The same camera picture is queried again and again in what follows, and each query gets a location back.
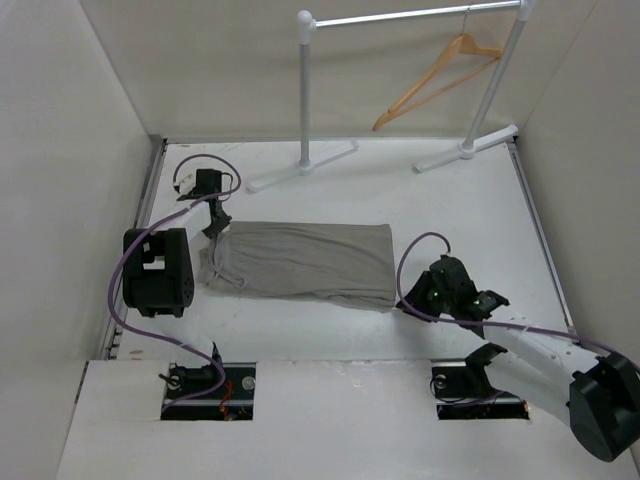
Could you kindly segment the wooden clothes hanger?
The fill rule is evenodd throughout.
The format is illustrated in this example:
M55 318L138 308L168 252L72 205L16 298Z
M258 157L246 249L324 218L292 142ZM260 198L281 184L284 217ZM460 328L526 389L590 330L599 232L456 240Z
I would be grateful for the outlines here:
M389 124L450 94L497 66L506 50L506 39L484 24L475 28L469 20L455 33L438 33L389 70L385 103L372 124L376 133Z

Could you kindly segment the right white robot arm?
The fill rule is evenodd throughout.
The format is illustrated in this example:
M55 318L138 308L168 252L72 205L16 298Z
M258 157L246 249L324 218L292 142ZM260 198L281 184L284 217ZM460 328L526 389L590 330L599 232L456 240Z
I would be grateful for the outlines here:
M397 308L451 322L484 340L465 359L464 384L483 396L502 390L565 424L593 457L612 462L639 439L639 371L624 355L588 350L567 332L527 325L509 300L479 290L463 263L443 255Z

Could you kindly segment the grey trousers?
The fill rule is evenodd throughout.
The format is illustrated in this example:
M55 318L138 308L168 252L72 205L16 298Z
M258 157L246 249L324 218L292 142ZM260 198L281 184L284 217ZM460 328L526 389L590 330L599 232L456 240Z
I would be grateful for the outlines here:
M230 295L389 310L396 301L392 230L236 221L200 251L198 280Z

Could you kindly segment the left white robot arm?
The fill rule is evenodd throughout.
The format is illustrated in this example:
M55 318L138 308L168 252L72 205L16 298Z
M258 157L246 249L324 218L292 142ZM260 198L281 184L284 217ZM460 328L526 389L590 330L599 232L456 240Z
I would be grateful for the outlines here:
M238 190L237 172L198 169L189 191L174 189L186 205L145 229L123 235L123 256L112 279L122 281L127 307L147 318L181 318L193 303L195 279L190 243L202 235L214 239L229 226L231 217L222 201Z

